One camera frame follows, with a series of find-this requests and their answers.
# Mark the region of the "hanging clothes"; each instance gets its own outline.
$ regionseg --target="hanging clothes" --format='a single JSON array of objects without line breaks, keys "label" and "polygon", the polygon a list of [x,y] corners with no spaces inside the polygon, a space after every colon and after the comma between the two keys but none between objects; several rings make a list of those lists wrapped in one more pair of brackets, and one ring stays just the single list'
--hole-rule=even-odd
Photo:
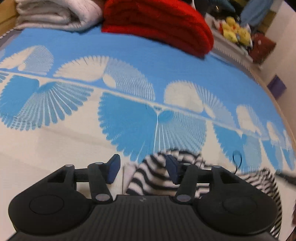
[{"label": "hanging clothes", "polygon": [[250,0],[241,13],[241,26],[256,27],[265,18],[274,0]]}]

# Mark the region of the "wooden bed frame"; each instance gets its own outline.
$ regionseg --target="wooden bed frame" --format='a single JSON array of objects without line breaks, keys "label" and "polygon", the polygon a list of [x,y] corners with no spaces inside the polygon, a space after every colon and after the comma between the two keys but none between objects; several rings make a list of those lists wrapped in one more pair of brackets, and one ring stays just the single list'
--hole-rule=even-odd
[{"label": "wooden bed frame", "polygon": [[0,36],[14,28],[17,19],[14,0],[4,0],[0,3]]}]

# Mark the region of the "white folded blanket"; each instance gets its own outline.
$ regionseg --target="white folded blanket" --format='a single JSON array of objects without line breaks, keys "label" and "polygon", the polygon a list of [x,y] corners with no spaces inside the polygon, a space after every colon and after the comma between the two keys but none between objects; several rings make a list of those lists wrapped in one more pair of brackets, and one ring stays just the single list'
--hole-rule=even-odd
[{"label": "white folded blanket", "polygon": [[53,28],[83,31],[103,18],[103,1],[92,0],[16,0],[17,29]]}]

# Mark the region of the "white fan pattern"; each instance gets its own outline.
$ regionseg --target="white fan pattern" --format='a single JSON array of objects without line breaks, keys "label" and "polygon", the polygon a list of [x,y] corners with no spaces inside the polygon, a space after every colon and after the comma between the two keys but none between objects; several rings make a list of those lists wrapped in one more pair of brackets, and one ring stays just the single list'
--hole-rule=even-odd
[{"label": "white fan pattern", "polygon": [[207,89],[185,80],[178,80],[167,85],[164,102],[194,112],[205,111],[209,117],[220,123],[235,128],[235,122],[223,103]]},{"label": "white fan pattern", "polygon": [[155,100],[151,83],[133,66],[108,56],[88,56],[63,64],[54,77],[104,83],[118,91]]},{"label": "white fan pattern", "polygon": [[268,129],[269,137],[271,139],[272,144],[276,144],[282,148],[285,148],[286,147],[285,138],[282,134],[280,134],[275,124],[268,121],[266,126]]},{"label": "white fan pattern", "polygon": [[47,48],[42,45],[32,46],[21,52],[5,58],[0,68],[46,75],[53,65],[54,58]]},{"label": "white fan pattern", "polygon": [[237,106],[237,118],[240,128],[244,131],[257,133],[262,139],[268,139],[268,133],[256,112],[249,105]]},{"label": "white fan pattern", "polygon": [[233,116],[215,95],[199,85],[195,85],[195,88],[204,104],[206,113],[212,119],[233,128],[236,127]]},{"label": "white fan pattern", "polygon": [[286,145],[285,145],[284,148],[289,149],[289,150],[293,149],[293,147],[292,147],[292,141],[291,141],[291,139],[290,139],[290,137],[289,137],[287,131],[284,130],[284,131],[283,131],[283,134],[284,134],[284,136],[285,136],[285,143],[286,143]]}]

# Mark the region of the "striped cloth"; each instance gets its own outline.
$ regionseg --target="striped cloth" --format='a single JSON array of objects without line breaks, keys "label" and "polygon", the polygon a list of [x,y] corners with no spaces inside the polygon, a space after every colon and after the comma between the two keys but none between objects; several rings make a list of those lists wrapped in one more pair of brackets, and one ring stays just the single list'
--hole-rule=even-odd
[{"label": "striped cloth", "polygon": [[[175,185],[169,178],[165,169],[166,155],[173,155],[179,162],[195,164],[201,169],[211,169],[211,165],[206,164],[200,154],[194,155],[187,151],[172,150],[147,156],[138,166],[131,182],[126,190],[127,195],[170,195],[174,196],[179,185]],[[268,169],[257,172],[237,174],[241,179],[250,183],[257,189],[273,198],[278,207],[278,216],[274,227],[270,233],[275,238],[279,238],[281,229],[282,209],[281,199],[275,182],[274,175]],[[198,183],[195,198],[201,198],[209,192],[209,184]]]}]

